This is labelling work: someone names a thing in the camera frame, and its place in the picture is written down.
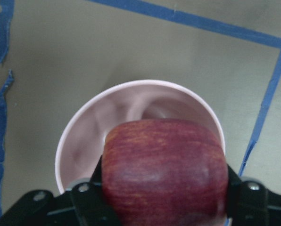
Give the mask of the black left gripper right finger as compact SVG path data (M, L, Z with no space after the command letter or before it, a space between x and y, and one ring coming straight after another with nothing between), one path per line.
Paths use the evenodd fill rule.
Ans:
M254 180L242 180L230 166L228 167L228 188L226 214L229 226L267 226L268 192Z

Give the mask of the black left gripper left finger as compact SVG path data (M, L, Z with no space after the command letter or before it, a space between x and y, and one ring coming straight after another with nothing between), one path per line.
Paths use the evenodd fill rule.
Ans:
M80 226L119 226L114 209L107 204L102 192L102 158L90 178L77 180L66 189Z

